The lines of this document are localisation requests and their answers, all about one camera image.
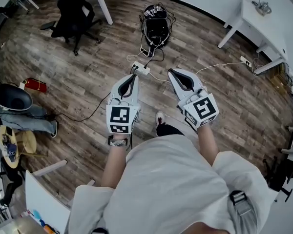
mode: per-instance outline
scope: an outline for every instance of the black office chair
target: black office chair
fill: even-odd
[[[86,15],[83,11],[83,6],[89,11]],[[61,18],[56,26],[55,21],[49,22],[41,26],[41,30],[51,29],[53,31],[51,37],[64,37],[65,42],[69,43],[69,38],[76,37],[76,44],[74,54],[77,56],[77,46],[82,35],[96,40],[97,43],[101,41],[87,30],[93,25],[99,23],[102,25],[102,20],[98,19],[92,21],[95,14],[91,4],[85,0],[58,0],[58,8],[61,11]]]
[[[287,202],[292,194],[293,189],[287,191],[283,188],[283,184],[286,179],[288,179],[288,184],[293,178],[293,161],[285,159],[277,167],[277,157],[274,157],[273,165],[271,168],[269,167],[265,159],[263,160],[263,162],[267,168],[267,176],[265,176],[265,180],[267,181],[268,186],[277,192],[282,191],[283,193],[285,193],[287,195],[285,202]]]

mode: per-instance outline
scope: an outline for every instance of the wooden stool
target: wooden stool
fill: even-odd
[[[32,131],[20,131],[15,135],[20,155],[47,157],[46,155],[36,154],[37,141]]]

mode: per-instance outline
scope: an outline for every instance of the wooden floor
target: wooden floor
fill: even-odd
[[[167,79],[169,68],[196,72],[217,63],[239,62],[241,55],[248,60],[257,57],[255,50],[234,35],[219,49],[217,44],[227,30],[213,19],[169,0],[105,0],[114,24],[108,25],[96,0],[89,0],[96,17],[104,24],[90,30],[102,40],[97,44],[86,37],[80,43],[79,55],[74,56],[73,43],[53,39],[50,31],[40,31],[42,24],[60,17],[56,0],[36,0],[40,10],[31,8],[26,14],[19,9],[0,32],[0,72],[4,80],[18,84],[25,78],[47,83],[46,94],[32,92],[34,102],[65,113],[76,119],[89,116],[113,84],[128,75],[131,64],[126,56],[139,53],[140,21],[138,15],[148,5],[162,2],[177,18],[171,42],[164,48],[165,60],[151,62],[152,74]],[[258,64],[266,64],[263,58]],[[221,151],[233,150],[262,172],[262,159],[271,161],[278,148],[287,148],[290,134],[284,126],[293,124],[293,99],[280,95],[265,75],[255,77],[242,64],[218,66],[198,74],[209,92],[213,93],[220,114],[212,129]],[[168,122],[178,127],[194,143],[194,132],[184,124],[176,108],[177,99],[170,84],[151,76],[139,76],[141,113],[133,132],[133,146],[155,137],[154,116],[164,111]],[[67,203],[77,186],[100,178],[108,154],[105,125],[105,102],[95,115],[82,123],[61,116],[59,134],[36,133],[39,151],[48,158],[27,160],[31,171],[66,159],[68,164],[44,176],[42,183]]]

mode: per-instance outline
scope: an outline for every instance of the power strip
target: power strip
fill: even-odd
[[[132,66],[131,66],[132,69],[138,71],[139,73],[141,74],[144,74],[145,76],[147,76],[149,73],[150,73],[150,68],[145,68],[145,65],[135,61]]]
[[[249,68],[252,68],[252,64],[245,57],[241,56],[240,60],[244,62]]]

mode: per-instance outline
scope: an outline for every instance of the red bag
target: red bag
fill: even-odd
[[[40,80],[36,80],[34,78],[28,78],[28,79],[24,80],[23,83],[25,83],[26,88],[38,90],[43,93],[45,93],[47,91],[47,85]]]

